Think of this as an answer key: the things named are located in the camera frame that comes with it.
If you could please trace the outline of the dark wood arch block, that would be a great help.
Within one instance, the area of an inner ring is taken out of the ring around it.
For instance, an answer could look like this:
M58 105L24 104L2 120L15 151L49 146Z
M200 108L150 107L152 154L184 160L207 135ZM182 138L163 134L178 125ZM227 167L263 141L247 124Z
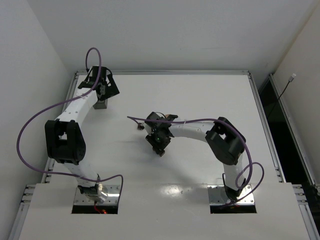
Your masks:
M162 149L162 150L158 150L157 151L157 154L160 156L160 157L162 157L164 154L165 154L165 150L164 149Z

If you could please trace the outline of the smoky transparent plastic box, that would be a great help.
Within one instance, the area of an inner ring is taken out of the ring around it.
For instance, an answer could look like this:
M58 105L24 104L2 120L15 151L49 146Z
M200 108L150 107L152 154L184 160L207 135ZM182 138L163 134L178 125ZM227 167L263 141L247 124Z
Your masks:
M108 107L108 100L98 100L94 105L93 108L95 110L103 110L103 109L107 109Z

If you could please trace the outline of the small dark wood cube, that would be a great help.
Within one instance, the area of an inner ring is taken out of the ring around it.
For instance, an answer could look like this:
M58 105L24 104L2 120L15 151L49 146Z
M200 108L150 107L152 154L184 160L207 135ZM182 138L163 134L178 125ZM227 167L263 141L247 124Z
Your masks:
M139 131L144 130L144 126L143 126L143 125L138 125L138 126L137 126L137 130L139 130Z

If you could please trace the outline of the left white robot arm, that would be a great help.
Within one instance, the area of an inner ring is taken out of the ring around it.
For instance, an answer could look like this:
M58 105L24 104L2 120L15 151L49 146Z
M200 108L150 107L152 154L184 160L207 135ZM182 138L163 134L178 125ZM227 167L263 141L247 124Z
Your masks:
M90 109L106 109L108 99L119 93L111 70L93 66L75 89L75 99L62 114L55 120L48 120L44 126L48 157L75 175L80 193L95 203L105 202L108 190L85 159L86 143L81 125Z

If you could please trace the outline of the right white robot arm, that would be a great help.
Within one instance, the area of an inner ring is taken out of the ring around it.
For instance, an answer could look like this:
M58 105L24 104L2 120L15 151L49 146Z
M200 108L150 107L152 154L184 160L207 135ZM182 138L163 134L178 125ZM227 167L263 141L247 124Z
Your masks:
M246 178L241 173L242 154L245 151L243 143L246 139L226 118L219 117L215 121L183 121L177 115L162 117L152 112L144 122L144 128L147 131L145 139L159 156L164 155L172 138L188 138L207 143L215 158L223 164L226 195L231 201L240 196L246 185Z

